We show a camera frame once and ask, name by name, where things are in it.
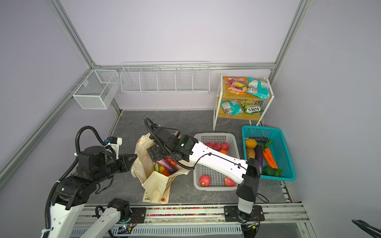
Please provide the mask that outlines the teal white snack packet lower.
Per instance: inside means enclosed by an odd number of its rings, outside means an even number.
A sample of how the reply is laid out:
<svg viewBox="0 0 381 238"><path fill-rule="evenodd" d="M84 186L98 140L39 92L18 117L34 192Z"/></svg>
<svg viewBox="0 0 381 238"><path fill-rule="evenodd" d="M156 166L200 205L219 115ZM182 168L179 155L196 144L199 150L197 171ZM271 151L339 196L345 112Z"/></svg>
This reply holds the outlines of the teal white snack packet lower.
<svg viewBox="0 0 381 238"><path fill-rule="evenodd" d="M227 116L237 116L243 113L238 100L221 101L221 107Z"/></svg>

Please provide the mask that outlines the brown potato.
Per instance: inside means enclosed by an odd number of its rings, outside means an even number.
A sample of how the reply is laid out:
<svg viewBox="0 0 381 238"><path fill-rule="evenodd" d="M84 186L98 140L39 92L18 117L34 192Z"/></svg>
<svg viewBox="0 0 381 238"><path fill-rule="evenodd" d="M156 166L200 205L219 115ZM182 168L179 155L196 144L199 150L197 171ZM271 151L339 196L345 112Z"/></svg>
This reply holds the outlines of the brown potato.
<svg viewBox="0 0 381 238"><path fill-rule="evenodd" d="M255 159L256 158L255 150L253 148L246 148L246 157L248 161L250 159Z"/></svg>

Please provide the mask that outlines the red apple front left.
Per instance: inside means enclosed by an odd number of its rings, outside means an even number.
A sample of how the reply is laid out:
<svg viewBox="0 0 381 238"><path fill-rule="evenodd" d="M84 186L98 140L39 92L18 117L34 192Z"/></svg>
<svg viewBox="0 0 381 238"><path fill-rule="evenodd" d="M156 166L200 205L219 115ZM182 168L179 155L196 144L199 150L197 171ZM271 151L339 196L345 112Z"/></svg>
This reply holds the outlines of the red apple front left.
<svg viewBox="0 0 381 238"><path fill-rule="evenodd" d="M203 175L200 180L200 185L203 186L203 187L208 187L210 186L210 183L211 183L211 179L210 179L210 176L208 175Z"/></svg>

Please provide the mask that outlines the white plastic fruit basket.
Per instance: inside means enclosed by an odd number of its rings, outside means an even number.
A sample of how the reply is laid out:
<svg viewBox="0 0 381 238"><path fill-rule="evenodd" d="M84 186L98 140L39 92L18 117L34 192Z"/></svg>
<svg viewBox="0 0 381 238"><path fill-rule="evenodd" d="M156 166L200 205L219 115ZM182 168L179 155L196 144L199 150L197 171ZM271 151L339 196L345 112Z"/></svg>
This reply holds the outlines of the white plastic fruit basket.
<svg viewBox="0 0 381 238"><path fill-rule="evenodd" d="M240 159L239 150L236 143L235 136L231 133L198 133L194 136L194 138L198 139L202 143L211 143L214 145L215 143L227 143L229 145L229 150L227 150L227 155ZM202 186L200 179L202 176L207 175L210 178L209 186ZM236 183L234 186L227 186L225 184L225 175L215 171L207 166L197 164L195 169L193 170L193 184L194 187L198 190L205 191L233 191L236 190L238 184Z"/></svg>

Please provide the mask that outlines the cream canvas grocery bag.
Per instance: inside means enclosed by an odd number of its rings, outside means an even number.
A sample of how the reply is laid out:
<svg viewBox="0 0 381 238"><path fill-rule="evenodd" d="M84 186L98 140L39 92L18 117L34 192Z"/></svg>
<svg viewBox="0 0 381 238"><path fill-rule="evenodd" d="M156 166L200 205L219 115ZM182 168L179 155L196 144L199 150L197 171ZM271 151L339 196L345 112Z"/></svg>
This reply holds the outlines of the cream canvas grocery bag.
<svg viewBox="0 0 381 238"><path fill-rule="evenodd" d="M136 144L135 154L138 155L138 158L134 161L131 168L132 176L138 178L145 189L143 202L168 204L173 181L181 175L187 175L190 171L177 166L178 170L170 176L156 172L154 170L154 162L147 151L147 149L155 145L149 137L149 133L143 135Z"/></svg>

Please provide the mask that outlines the red tomato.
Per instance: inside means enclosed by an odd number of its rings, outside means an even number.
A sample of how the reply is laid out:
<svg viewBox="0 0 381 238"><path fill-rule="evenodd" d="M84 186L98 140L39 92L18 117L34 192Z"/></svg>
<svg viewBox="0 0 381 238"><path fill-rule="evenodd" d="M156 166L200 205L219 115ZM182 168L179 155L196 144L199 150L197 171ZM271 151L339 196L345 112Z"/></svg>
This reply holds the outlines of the red tomato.
<svg viewBox="0 0 381 238"><path fill-rule="evenodd" d="M169 162L172 166L177 167L177 163L171 160L169 157L166 157L165 160Z"/></svg>

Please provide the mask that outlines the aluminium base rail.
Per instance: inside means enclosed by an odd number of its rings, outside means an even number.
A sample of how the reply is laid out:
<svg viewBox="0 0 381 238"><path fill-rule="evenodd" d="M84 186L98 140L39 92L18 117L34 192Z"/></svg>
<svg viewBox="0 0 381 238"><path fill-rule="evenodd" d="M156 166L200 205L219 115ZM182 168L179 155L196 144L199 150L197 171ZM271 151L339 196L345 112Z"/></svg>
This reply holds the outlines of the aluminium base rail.
<svg viewBox="0 0 381 238"><path fill-rule="evenodd" d="M127 237L189 237L203 235L244 235L258 225L296 224L303 238L316 234L301 203L270 203L254 205L249 218L239 220L235 204L211 205L139 205L132 206L129 222L117 223L111 233Z"/></svg>

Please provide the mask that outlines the orange carrot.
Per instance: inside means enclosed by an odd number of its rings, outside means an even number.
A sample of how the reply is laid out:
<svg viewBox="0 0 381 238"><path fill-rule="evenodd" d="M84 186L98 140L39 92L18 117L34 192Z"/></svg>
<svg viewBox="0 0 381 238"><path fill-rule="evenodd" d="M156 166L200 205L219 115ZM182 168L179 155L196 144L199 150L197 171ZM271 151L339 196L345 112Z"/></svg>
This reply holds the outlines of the orange carrot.
<svg viewBox="0 0 381 238"><path fill-rule="evenodd" d="M272 155L272 152L269 148L266 148L264 150L264 158L268 166L270 166L273 169L278 169L277 163L275 162L275 159Z"/></svg>

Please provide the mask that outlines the orange snack packet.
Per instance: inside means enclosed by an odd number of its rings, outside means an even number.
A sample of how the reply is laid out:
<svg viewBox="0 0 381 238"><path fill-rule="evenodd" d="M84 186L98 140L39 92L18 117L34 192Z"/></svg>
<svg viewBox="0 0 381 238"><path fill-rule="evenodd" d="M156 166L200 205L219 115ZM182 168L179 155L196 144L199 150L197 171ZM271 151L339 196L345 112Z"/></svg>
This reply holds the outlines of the orange snack packet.
<svg viewBox="0 0 381 238"><path fill-rule="evenodd" d="M237 77L225 77L227 92L236 95L244 95L248 90L247 79Z"/></svg>

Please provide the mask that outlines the green pepper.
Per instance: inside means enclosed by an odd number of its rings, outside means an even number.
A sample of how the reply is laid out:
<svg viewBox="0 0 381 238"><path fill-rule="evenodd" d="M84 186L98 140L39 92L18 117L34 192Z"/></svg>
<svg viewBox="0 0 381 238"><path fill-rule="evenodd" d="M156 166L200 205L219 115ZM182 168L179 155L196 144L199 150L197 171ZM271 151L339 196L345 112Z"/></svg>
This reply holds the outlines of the green pepper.
<svg viewBox="0 0 381 238"><path fill-rule="evenodd" d="M272 168L270 166L266 166L262 170L262 175L271 176L271 177L281 177L283 170L278 168Z"/></svg>

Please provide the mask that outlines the red apple back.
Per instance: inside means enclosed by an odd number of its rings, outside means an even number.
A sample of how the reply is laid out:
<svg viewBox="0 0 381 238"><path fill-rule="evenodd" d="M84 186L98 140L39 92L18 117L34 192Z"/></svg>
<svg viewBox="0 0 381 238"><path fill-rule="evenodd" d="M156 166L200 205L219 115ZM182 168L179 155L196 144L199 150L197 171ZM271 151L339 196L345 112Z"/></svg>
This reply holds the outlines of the red apple back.
<svg viewBox="0 0 381 238"><path fill-rule="evenodd" d="M234 187L236 185L236 182L229 177L225 177L224 183L227 187Z"/></svg>

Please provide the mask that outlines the orange pumpkin vegetable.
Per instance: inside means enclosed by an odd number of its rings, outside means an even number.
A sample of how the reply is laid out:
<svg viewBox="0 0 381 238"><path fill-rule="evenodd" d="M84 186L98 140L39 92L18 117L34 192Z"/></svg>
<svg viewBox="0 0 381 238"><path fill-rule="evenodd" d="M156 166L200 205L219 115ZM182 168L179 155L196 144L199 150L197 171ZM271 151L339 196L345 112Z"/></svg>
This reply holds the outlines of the orange pumpkin vegetable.
<svg viewBox="0 0 381 238"><path fill-rule="evenodd" d="M165 175L165 176L169 177L171 174L167 170L164 170L162 172L162 175Z"/></svg>

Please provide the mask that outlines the green Fox's candy packet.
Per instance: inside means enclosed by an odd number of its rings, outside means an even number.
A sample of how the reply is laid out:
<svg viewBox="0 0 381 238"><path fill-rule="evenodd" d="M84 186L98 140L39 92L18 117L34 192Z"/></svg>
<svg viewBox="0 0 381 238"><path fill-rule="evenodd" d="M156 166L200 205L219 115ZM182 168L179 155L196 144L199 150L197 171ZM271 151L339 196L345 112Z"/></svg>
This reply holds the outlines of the green Fox's candy packet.
<svg viewBox="0 0 381 238"><path fill-rule="evenodd" d="M254 100L240 100L243 108L243 112L248 115L258 114L263 111L261 106L257 101Z"/></svg>

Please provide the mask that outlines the small red fruit left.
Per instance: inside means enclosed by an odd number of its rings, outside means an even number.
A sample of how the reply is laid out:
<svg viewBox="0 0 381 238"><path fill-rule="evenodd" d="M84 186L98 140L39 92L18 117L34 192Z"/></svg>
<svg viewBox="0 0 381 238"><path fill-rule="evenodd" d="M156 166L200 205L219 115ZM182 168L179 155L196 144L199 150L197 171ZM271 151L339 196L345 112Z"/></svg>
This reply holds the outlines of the small red fruit left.
<svg viewBox="0 0 381 238"><path fill-rule="evenodd" d="M206 143L206 146L208 146L208 147L211 148L211 149L214 149L213 144L210 143L210 142Z"/></svg>

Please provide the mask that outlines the yellow potato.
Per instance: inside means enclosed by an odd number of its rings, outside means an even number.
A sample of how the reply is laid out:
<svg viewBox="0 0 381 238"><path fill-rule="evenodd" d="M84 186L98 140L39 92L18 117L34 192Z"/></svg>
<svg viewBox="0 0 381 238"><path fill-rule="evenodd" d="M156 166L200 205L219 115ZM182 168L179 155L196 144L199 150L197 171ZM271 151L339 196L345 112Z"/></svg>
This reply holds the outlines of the yellow potato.
<svg viewBox="0 0 381 238"><path fill-rule="evenodd" d="M257 145L258 145L258 143L257 143L257 141L255 139L248 138L248 139L245 140L245 146L247 148L254 149Z"/></svg>

